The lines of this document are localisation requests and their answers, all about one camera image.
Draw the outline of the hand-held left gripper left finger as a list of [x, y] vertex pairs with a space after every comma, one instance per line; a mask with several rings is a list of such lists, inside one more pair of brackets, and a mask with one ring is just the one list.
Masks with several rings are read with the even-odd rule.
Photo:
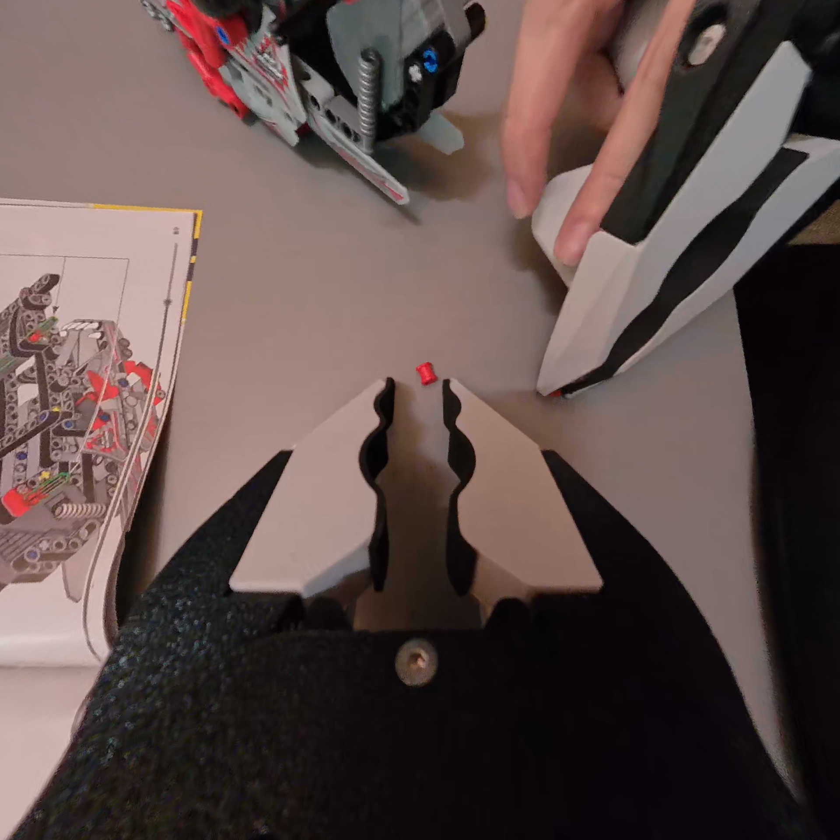
[[238, 595], [292, 595], [340, 609], [352, 627], [363, 593], [383, 587], [390, 541], [377, 478], [388, 462], [396, 384], [375, 380], [289, 453], [229, 579]]

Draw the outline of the person's right hand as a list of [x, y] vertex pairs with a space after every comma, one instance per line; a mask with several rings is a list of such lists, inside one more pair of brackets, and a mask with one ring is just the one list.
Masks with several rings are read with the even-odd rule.
[[507, 203], [514, 217], [530, 216], [539, 203], [553, 124], [570, 91], [579, 96], [591, 125], [605, 133], [555, 239], [553, 252], [560, 263], [580, 263], [652, 136], [694, 5], [667, 3], [633, 81], [621, 91], [603, 48], [622, 16], [622, 2], [525, 3], [500, 136]]

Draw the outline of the building brick toy vehicle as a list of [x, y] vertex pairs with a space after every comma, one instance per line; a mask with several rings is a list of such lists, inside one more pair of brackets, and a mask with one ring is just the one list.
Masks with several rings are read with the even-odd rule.
[[466, 50], [486, 26], [478, 2], [141, 1], [174, 33], [205, 90], [289, 146], [306, 132], [394, 204], [410, 194], [375, 158], [416, 135], [445, 154], [464, 146], [442, 113]]

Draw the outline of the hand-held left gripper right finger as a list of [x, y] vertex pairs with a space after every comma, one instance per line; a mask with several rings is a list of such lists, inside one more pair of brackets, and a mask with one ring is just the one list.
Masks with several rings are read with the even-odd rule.
[[463, 384], [442, 386], [448, 466], [445, 561], [458, 595], [486, 623], [500, 602], [599, 592], [603, 579], [547, 454]]

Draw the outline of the person's black clothing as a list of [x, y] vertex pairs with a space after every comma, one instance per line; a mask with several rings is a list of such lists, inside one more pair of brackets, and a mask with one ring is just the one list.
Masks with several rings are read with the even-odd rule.
[[839, 833], [839, 247], [793, 245], [735, 291], [773, 635], [808, 809]]

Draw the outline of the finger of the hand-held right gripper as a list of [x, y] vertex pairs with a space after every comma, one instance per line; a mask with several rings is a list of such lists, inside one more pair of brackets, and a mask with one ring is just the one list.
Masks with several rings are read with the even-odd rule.
[[648, 236], [630, 245], [595, 233], [570, 282], [537, 380], [551, 394], [607, 358], [696, 237], [746, 195], [784, 150], [812, 71], [790, 41], [779, 45]]
[[654, 299], [573, 394], [625, 372], [725, 295], [838, 181], [839, 142], [801, 136], [782, 146], [744, 194], [682, 251]]

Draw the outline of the toy instruction booklet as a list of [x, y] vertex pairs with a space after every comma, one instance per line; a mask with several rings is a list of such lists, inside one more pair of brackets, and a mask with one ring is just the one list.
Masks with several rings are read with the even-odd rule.
[[172, 400], [191, 208], [3, 199], [1, 664], [100, 665]]

